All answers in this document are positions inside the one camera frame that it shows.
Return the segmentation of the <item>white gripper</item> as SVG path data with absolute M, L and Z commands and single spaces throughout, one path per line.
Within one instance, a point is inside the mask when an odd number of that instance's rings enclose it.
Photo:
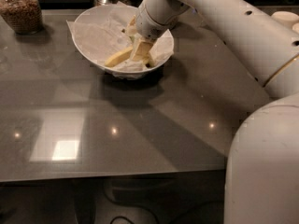
M 152 40 L 160 38 L 167 29 L 166 25 L 157 23 L 145 7 L 139 7 L 125 28 L 125 34 L 134 42 L 130 59 L 134 62 L 144 59 L 154 45 Z

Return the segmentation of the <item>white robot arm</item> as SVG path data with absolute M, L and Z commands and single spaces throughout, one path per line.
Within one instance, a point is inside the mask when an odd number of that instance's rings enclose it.
M 244 0 L 144 0 L 137 32 L 160 37 L 193 8 L 273 98 L 231 144 L 224 224 L 299 224 L 299 34 Z

